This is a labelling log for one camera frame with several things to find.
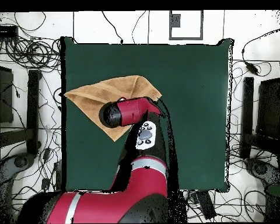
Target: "cloth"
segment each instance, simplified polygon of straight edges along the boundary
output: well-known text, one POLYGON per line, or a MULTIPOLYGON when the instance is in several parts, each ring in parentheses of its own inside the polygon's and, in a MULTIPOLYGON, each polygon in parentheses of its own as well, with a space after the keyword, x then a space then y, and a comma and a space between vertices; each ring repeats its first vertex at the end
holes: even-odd
POLYGON ((162 95, 142 76, 126 76, 104 80, 68 91, 64 94, 75 103, 99 128, 114 142, 131 126, 107 128, 99 120, 101 107, 108 102, 116 102, 120 98, 150 97, 157 101, 162 95))

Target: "electrical wire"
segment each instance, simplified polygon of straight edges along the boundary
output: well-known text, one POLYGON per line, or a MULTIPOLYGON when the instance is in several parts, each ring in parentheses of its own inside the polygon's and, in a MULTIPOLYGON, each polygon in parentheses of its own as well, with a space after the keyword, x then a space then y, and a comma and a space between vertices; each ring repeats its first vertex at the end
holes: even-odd
POLYGON ((56 103, 58 103, 58 104, 61 104, 61 102, 58 102, 58 101, 56 100, 55 94, 56 94, 56 92, 57 92, 58 90, 60 90, 60 89, 61 89, 61 87, 59 87, 58 89, 56 89, 56 90, 54 91, 54 93, 53 93, 53 99, 54 99, 54 101, 55 101, 56 103))
POLYGON ((136 22, 136 24, 135 24, 135 26, 134 26, 134 29, 133 29, 133 31, 132 31, 132 39, 133 39, 134 44, 135 44, 135 40, 134 40, 134 30, 135 30, 135 28, 136 28, 136 26, 137 26, 137 24, 138 24, 140 18, 143 17, 143 15, 144 15, 145 13, 146 13, 146 10, 145 10, 145 11, 143 12, 143 14, 138 18, 138 20, 137 20, 137 22, 136 22))
POLYGON ((257 38, 254 38, 254 39, 248 41, 248 42, 244 45, 244 47, 243 47, 243 49, 242 49, 242 52, 241 52, 244 63, 245 63, 245 64, 249 64, 249 63, 244 59, 245 47, 246 47, 248 44, 250 44, 250 43, 251 43, 252 41, 254 41, 254 40, 258 40, 258 39, 260 39, 260 38, 262 38, 262 37, 268 36, 268 35, 270 35, 270 34, 272 34, 272 33, 277 33, 277 32, 279 32, 279 31, 280 31, 280 29, 276 29, 276 30, 273 30, 273 31, 269 31, 269 32, 267 32, 267 33, 265 33, 265 34, 263 34, 263 35, 257 37, 257 38))
POLYGON ((108 18, 105 16, 104 12, 102 11, 103 16, 105 17, 105 19, 107 20, 107 22, 109 22, 109 24, 111 26, 113 26, 115 33, 117 35, 117 37, 120 39, 120 44, 122 44, 124 42, 124 40, 118 35, 116 28, 114 27, 114 25, 108 20, 108 18))

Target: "green mat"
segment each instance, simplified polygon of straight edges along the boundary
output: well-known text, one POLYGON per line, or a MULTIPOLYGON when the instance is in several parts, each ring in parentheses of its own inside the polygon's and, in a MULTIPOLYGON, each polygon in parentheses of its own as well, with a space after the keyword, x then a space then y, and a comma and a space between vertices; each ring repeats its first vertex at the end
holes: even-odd
MULTIPOLYGON (((145 77, 170 111, 180 188, 226 191, 232 44, 74 44, 65 38, 66 91, 119 76, 145 77)), ((109 189, 127 133, 113 142, 73 102, 66 100, 66 107, 66 189, 109 189)))

